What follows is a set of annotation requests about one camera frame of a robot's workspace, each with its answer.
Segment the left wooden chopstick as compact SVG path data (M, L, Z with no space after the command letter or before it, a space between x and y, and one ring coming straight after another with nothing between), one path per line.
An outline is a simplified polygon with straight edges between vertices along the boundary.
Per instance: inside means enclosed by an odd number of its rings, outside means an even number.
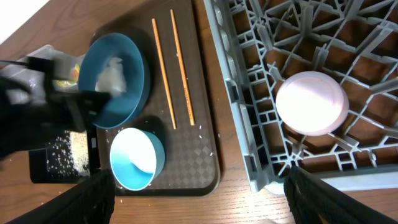
M170 117L171 117L171 120L172 120L173 128L176 129L177 128L177 124L176 124L176 120L175 120L175 113L174 113L174 108L173 108L173 103L172 103L172 97L171 97L171 94L170 94L169 81L168 81L167 72L166 72L166 69L165 69L164 56L163 56L163 53L162 53L162 46L161 46L161 43L160 43L160 36L159 36L158 28L157 28L156 19L152 18L151 22L152 22L152 28L153 28L154 37L155 37L155 44L156 44L156 48L157 48L157 53L158 53L158 57L159 57L159 64L160 64L162 79L163 79L163 82L164 82L165 94L166 94L167 103L168 103L168 106L169 106Z

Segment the wooden chopstick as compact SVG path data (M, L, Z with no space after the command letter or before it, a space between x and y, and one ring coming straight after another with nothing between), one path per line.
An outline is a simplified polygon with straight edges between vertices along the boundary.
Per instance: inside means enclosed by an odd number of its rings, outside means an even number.
M178 57L178 64L180 67L180 73L182 77L182 83L183 83L183 89L184 89L184 94L185 94L185 101L187 104L187 111L188 111L188 116L190 119L190 125L194 126L195 125L195 117L193 113L193 106L192 106L192 101L190 98L190 92L189 92L189 87L187 83L187 74L185 71L185 66L184 66L184 61L183 61L183 55L182 55L182 50L181 50L181 45L180 45L180 39L178 36L178 29L177 29L177 23L175 20L175 14L174 10L170 10L170 16L172 20L172 27L173 27L173 33L174 33L174 40L175 40L175 46L176 46L176 51L177 51L177 57Z
M163 56L163 53L162 53L162 46L161 46L161 43L160 43L160 36L159 36L158 28L157 28L156 19L152 18L151 22L152 22L152 28L153 28L154 37L155 37L155 44L156 44L156 48L157 48L157 53L158 53L158 57L159 57L159 64L160 64L162 79L163 79L163 82L164 82L165 94L166 94L167 103L168 103L168 106L169 106L170 117L171 117L171 120L172 120L173 128L176 129L177 128L177 124L176 124L176 120L175 120L175 113L174 113L174 108L173 108L173 103L172 103L172 97L171 97L171 94L170 94L169 81L168 81L167 72L166 72L166 69L165 69L164 56Z

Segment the dark brown serving tray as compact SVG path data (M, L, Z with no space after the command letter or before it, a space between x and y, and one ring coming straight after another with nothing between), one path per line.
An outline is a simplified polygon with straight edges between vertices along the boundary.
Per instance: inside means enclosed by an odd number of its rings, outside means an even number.
M195 125L190 119L178 64L170 10L174 10ZM155 18L169 81L177 128L174 129L165 94L151 19ZM93 40L113 32L130 37L149 63L151 89L139 116L127 126L155 134L165 148L162 172L138 195L201 197L220 182L215 138L191 1L147 1L99 27Z

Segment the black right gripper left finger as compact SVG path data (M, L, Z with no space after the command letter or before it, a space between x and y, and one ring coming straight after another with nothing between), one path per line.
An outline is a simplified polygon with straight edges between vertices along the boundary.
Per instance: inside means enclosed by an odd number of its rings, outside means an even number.
M112 172L105 169L10 223L109 223L115 188Z

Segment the dark blue plate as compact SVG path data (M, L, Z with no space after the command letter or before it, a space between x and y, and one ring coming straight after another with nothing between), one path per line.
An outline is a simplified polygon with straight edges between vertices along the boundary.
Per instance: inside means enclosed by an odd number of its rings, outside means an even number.
M80 67L78 89L109 93L94 125L116 128L136 118L150 93L146 57L128 36L106 34L91 45Z

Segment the black plastic tray bin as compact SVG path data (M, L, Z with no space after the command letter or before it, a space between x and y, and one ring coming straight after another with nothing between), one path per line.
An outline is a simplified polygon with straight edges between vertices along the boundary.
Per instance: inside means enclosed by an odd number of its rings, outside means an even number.
M30 180L35 184L76 184L100 170L96 129L86 131L89 156L89 176L80 176L73 168L70 132L63 131L41 149L29 151Z

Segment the right wooden chopstick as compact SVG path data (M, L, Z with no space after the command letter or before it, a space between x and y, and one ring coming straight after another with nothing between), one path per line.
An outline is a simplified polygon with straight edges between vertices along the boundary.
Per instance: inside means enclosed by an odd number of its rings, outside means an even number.
M181 45L180 45L180 39L178 36L178 29L177 29L177 23L175 20L175 14L174 10L170 10L170 16L172 20L172 27L173 27L173 33L174 33L174 40L175 40L175 46L176 46L176 51L177 51L177 57L178 57L178 64L180 67L180 73L182 77L182 83L183 83L183 89L184 89L184 94L185 94L185 101L187 104L187 111L188 111L188 116L190 119L190 125L194 126L195 125L195 117L193 113L193 106L192 106L192 101L190 98L190 92L189 92L189 87L187 83L187 74L185 71L185 66L184 66L184 61L183 61L183 55L182 55L182 50L181 50Z

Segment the grey dishwasher rack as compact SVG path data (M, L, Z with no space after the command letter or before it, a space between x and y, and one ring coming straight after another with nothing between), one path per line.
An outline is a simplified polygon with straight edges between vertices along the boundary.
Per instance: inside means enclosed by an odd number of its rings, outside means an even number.
M253 192L397 187L397 0L204 5Z

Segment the clear plastic bin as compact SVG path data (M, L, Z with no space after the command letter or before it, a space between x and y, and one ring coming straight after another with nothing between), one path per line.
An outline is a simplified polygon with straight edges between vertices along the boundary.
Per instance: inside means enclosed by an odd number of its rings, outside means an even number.
M57 74L58 77L56 80L66 78L70 73L70 69L73 68L76 63L81 65L85 57L84 55L81 55L79 57L68 55L62 51L55 49L51 45L45 45L31 52L29 56L45 59L55 59L56 61L60 62L62 64L62 69L61 72ZM12 104L24 104L32 102L38 105L45 103L45 91L43 88L45 76L44 73L29 70L19 65L8 65L1 69L1 75L6 78L10 78L11 80L21 82L27 85L31 90L30 94L22 90L8 90L7 95L10 98ZM75 91L78 89L77 85L70 88L62 88L54 84L54 87L58 91Z

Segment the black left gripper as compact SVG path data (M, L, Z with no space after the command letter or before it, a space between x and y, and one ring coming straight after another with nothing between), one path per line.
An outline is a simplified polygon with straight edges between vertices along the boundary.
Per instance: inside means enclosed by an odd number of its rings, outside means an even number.
M21 90L28 95L30 88L16 80L1 77L1 159L19 151L40 148L43 143L62 131L82 133L90 129L103 111L111 95L89 90L58 91L53 81L58 78L60 62L54 59L27 57L24 61L1 60L44 74L45 103L28 100L12 104L9 90Z

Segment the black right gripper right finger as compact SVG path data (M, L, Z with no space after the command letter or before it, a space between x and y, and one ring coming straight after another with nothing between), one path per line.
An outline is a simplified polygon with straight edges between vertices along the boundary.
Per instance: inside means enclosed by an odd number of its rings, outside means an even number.
M373 210L294 166L284 180L284 193L296 223L391 223L395 220Z

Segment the light blue bowl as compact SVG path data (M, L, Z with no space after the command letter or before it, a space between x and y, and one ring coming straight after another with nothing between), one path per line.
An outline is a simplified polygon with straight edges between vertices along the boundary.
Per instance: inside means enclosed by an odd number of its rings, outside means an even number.
M162 172L165 150L155 134L126 128L113 139L109 158L116 180L125 189L140 191Z

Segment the yellow green snack wrapper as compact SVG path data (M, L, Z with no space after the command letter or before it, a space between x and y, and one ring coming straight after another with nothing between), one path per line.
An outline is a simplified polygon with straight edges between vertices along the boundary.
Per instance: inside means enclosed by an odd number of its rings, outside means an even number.
M76 86L78 83L79 74L80 74L80 65L76 63L75 66L70 69L70 73L66 78L63 78L61 80L55 80L54 84L62 88L70 88Z

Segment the white rice pile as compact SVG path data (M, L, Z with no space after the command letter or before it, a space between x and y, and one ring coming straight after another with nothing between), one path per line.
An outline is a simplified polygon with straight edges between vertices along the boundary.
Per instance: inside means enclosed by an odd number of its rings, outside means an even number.
M72 154L73 168L80 176L89 176L88 141L86 132L70 132L70 151Z

